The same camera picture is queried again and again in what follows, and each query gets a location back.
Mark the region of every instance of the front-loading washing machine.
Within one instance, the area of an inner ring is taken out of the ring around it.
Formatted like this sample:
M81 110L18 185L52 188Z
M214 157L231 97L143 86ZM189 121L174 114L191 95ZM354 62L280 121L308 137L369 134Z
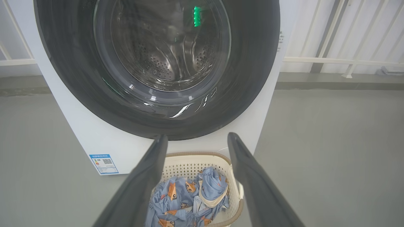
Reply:
M9 5L99 174L168 153L254 151L296 0L19 0Z

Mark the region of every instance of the floor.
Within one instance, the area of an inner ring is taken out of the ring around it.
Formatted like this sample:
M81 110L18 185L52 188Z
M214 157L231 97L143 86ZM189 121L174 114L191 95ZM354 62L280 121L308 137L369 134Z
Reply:
M276 90L255 157L307 227L404 225L404 92ZM91 226L99 176L52 95L0 97L0 226ZM247 209L232 227L250 226Z

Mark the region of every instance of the perforated basket side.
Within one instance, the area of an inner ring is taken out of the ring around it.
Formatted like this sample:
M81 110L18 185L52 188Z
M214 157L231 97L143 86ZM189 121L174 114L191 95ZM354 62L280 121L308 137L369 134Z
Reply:
M209 226L228 226L241 215L243 199L237 189L237 182L233 175L230 160L221 154L211 152L182 152L168 154L165 159L161 181L166 181L172 176L187 177L194 179L199 171L207 167L214 167L224 175L229 184L229 209L225 214L221 212L220 222L215 219Z

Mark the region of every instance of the green light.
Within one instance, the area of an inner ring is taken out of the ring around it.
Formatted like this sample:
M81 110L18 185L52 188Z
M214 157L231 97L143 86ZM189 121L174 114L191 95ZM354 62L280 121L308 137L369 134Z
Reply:
M201 9L199 7L194 7L194 25L195 27L201 25L201 15L200 15Z

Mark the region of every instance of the washing machine door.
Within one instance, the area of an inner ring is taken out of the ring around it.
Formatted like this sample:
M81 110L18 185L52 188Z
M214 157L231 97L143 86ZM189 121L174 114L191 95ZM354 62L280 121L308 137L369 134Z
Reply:
M129 133L214 132L262 89L277 0L36 0L48 57L73 95Z

